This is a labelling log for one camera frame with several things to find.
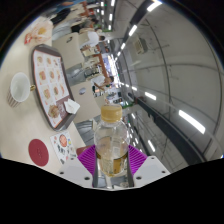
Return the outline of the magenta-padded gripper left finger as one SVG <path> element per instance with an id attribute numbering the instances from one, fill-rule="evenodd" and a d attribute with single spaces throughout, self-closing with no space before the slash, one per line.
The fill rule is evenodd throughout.
<path id="1" fill-rule="evenodd" d="M 77 157 L 69 158 L 57 172 L 65 180 L 84 188 L 98 185 L 98 167 L 95 146 L 85 149 Z"/>

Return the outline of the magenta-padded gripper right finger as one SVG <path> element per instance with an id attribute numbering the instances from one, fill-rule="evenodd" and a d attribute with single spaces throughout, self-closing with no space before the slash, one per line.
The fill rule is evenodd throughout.
<path id="1" fill-rule="evenodd" d="M 169 174 L 156 156 L 147 156 L 137 148 L 129 146 L 127 179 L 130 188 L 143 187 Z"/>

